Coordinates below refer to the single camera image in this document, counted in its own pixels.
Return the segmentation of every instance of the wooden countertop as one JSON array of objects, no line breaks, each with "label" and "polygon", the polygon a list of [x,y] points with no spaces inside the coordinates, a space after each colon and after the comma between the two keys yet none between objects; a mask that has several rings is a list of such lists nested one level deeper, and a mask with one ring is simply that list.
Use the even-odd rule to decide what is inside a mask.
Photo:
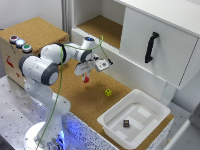
[{"label": "wooden countertop", "polygon": [[[120,145],[104,133],[102,126],[97,122],[97,118],[131,92],[131,89],[103,72],[97,73],[95,69],[90,74],[90,82],[85,84],[82,78],[74,73],[77,63],[77,61],[71,59],[63,66],[63,82],[60,94],[71,102],[70,111],[73,114],[122,150],[123,148]],[[58,93],[59,82],[60,76],[58,81],[51,86],[55,93]],[[111,96],[107,97],[104,94],[106,89],[112,91]],[[145,150],[172,119],[173,115],[169,115],[137,150]]]}]

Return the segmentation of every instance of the red object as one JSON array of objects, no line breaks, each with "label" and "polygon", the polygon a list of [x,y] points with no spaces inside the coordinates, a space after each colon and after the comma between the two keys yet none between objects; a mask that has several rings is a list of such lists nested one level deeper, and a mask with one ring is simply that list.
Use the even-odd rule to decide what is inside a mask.
[{"label": "red object", "polygon": [[17,75],[18,77],[20,77],[20,75],[19,75],[18,73],[16,73],[16,75]]},{"label": "red object", "polygon": [[88,82],[89,82],[89,77],[88,77],[88,76],[85,76],[84,83],[88,83]]},{"label": "red object", "polygon": [[6,62],[12,67],[14,68],[14,65],[12,64],[11,60],[10,60],[10,56],[8,56]]}]

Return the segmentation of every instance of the white wall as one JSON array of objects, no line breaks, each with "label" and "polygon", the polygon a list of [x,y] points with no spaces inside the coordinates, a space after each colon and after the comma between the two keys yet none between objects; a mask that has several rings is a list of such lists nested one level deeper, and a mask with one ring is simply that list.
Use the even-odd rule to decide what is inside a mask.
[{"label": "white wall", "polygon": [[200,71],[177,93],[173,102],[192,112],[200,102]]},{"label": "white wall", "polygon": [[0,0],[0,28],[39,16],[62,29],[61,0]]}]

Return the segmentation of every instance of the cabinet handle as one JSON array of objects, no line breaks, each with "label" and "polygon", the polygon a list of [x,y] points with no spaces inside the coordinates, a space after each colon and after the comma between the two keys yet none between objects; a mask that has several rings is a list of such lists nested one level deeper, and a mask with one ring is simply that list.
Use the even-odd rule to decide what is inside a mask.
[{"label": "cabinet handle", "polygon": [[153,44],[154,44],[154,39],[156,39],[157,37],[159,37],[159,34],[156,32],[153,32],[151,38],[149,39],[147,52],[146,52],[146,56],[145,56],[146,64],[153,60],[153,57],[151,56],[151,52],[152,52],[152,48],[153,48]]}]

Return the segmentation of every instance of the small dark cube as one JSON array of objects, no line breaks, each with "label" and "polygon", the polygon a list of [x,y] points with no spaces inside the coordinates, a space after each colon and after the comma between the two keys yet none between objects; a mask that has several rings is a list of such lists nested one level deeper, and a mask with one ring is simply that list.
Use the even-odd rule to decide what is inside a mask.
[{"label": "small dark cube", "polygon": [[129,127],[129,120],[124,120],[124,127]]}]

